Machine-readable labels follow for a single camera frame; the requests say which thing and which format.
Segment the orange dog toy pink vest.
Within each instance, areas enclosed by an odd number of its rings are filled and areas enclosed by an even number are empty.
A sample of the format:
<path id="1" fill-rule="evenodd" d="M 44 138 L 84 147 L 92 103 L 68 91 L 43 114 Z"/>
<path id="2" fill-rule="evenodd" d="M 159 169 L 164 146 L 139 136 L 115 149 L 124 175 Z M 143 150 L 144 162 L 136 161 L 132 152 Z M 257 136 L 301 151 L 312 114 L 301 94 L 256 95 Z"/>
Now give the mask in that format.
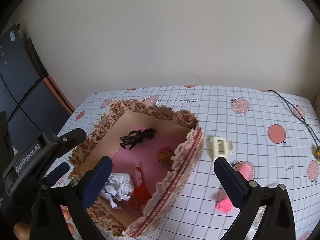
<path id="1" fill-rule="evenodd" d="M 175 155 L 174 151 L 171 148 L 165 146 L 158 151 L 157 157 L 158 157 L 158 161 L 161 164 L 169 166 L 169 165 L 172 165 L 171 158 L 174 155 Z"/>

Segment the cream plastic hair claw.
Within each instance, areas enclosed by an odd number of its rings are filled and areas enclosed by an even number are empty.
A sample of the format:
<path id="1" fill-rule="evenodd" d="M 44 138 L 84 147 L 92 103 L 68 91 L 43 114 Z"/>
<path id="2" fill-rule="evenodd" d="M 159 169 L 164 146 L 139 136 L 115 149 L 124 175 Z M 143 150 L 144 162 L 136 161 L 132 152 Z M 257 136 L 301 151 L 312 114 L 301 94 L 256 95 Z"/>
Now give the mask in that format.
<path id="1" fill-rule="evenodd" d="M 227 141 L 223 137 L 214 136 L 212 138 L 212 150 L 213 161 L 219 157 L 224 157 L 227 160 L 233 150 L 233 142 Z"/>

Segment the colourful plastic block toy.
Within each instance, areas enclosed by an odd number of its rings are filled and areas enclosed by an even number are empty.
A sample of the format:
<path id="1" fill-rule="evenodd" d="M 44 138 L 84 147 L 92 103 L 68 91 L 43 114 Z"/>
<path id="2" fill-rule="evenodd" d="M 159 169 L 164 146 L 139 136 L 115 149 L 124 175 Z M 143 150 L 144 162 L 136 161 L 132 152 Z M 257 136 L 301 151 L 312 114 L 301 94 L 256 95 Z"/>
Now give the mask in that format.
<path id="1" fill-rule="evenodd" d="M 320 146 L 318 146 L 314 152 L 314 157 L 317 161 L 320 161 Z"/>

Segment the floral lace storage box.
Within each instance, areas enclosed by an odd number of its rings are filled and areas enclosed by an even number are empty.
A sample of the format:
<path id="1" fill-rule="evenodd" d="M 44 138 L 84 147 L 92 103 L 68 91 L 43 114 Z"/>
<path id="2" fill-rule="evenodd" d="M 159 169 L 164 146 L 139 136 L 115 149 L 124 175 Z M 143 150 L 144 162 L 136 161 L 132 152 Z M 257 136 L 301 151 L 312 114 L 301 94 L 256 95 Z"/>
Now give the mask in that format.
<path id="1" fill-rule="evenodd" d="M 147 128 L 156 130 L 153 139 L 144 139 L 131 150 L 129 146 L 120 146 L 120 137 Z M 117 202 L 118 209 L 100 196 L 88 213 L 98 228 L 112 237 L 141 238 L 157 228 L 185 187 L 202 154 L 203 137 L 198 118 L 186 109 L 174 111 L 139 100 L 117 100 L 71 153 L 73 170 L 69 178 L 82 178 L 100 158 L 107 156 L 112 159 L 112 173 L 127 173 L 132 183 L 138 185 L 139 166 L 152 195 L 142 213 L 129 204 L 133 196 L 127 202 Z M 169 166 L 161 164 L 157 157 L 165 146 L 175 154 Z"/>

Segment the red robot action figure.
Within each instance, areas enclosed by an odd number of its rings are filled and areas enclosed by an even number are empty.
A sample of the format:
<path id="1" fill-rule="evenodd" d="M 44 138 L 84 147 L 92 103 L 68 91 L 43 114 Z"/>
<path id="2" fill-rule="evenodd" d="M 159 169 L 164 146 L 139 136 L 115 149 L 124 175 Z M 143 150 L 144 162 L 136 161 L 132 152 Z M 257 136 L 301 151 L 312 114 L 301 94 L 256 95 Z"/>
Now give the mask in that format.
<path id="1" fill-rule="evenodd" d="M 142 169 L 137 166 L 136 170 L 138 172 L 139 179 L 138 185 L 133 183 L 133 200 L 130 200 L 129 204 L 132 205 L 138 212 L 142 213 L 152 195 L 146 187 Z"/>

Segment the pomegranate grid tablecloth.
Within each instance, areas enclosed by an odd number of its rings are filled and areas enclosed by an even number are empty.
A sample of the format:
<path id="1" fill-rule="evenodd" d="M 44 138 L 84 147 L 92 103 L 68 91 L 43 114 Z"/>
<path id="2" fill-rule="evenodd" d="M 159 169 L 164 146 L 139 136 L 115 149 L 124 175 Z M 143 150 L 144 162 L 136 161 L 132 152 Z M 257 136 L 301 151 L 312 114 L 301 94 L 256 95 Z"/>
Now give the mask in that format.
<path id="1" fill-rule="evenodd" d="M 261 186 L 286 185 L 296 237 L 309 237 L 319 221 L 319 165 L 314 151 L 319 122 L 311 103 L 302 97 L 257 89 L 220 86 L 133 88 L 95 93 L 85 100 L 60 130 L 80 127 L 90 133 L 111 102 L 138 99 L 173 110 L 195 113 L 205 136 L 202 157 L 181 196 L 147 239 L 220 239 L 236 218 L 237 209 L 216 209 L 223 190 L 213 171 L 211 138 L 233 142 L 232 163 L 248 161 Z"/>

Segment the black patterned hair clip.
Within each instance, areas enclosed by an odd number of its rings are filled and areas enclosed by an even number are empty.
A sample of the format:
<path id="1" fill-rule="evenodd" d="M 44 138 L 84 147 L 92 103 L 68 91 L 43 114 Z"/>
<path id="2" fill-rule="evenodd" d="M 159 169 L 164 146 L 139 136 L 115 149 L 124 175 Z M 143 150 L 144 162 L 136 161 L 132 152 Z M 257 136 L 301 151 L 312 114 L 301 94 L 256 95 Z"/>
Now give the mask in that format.
<path id="1" fill-rule="evenodd" d="M 143 131 L 141 129 L 137 131 L 131 131 L 128 135 L 120 137 L 122 148 L 129 146 L 129 150 L 133 149 L 138 144 L 142 143 L 144 139 L 151 140 L 154 138 L 156 130 L 153 128 L 147 128 Z"/>

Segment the pink hair comb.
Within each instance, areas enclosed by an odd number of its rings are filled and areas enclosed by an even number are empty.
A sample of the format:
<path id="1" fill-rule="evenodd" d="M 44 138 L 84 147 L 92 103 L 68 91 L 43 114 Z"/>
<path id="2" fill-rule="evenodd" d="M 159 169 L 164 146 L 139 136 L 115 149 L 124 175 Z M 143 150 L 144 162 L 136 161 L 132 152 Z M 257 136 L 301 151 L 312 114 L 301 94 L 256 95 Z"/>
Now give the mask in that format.
<path id="1" fill-rule="evenodd" d="M 217 206 L 216 209 L 222 213 L 229 213 L 233 209 L 233 204 L 228 196 L 225 196 L 223 200 L 221 200 Z"/>

